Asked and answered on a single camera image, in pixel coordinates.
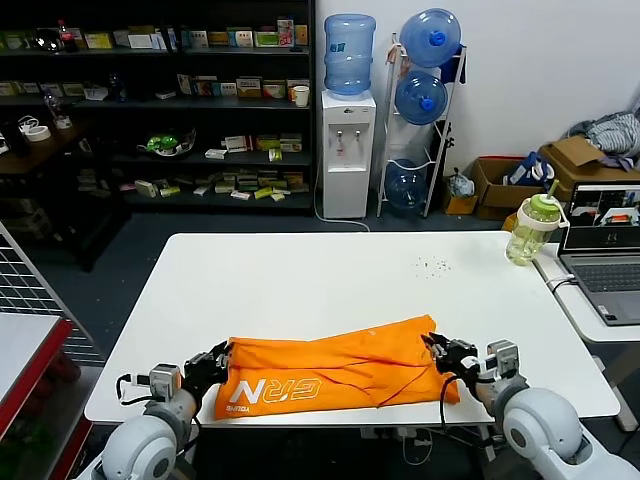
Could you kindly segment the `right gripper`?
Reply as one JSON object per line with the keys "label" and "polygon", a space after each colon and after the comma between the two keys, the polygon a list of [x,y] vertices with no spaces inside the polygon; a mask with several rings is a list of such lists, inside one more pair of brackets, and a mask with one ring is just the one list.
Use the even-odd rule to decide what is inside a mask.
{"label": "right gripper", "polygon": [[449,340],[446,336],[431,332],[421,339],[432,358],[436,358],[441,374],[476,375],[480,365],[477,347],[463,340]]}

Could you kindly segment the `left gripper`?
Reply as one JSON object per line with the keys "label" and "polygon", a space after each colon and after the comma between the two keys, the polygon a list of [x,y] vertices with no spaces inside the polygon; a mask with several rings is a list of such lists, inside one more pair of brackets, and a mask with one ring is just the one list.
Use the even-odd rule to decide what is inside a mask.
{"label": "left gripper", "polygon": [[192,395],[205,395],[214,385],[225,384],[231,362],[230,344],[223,341],[185,363],[183,388]]}

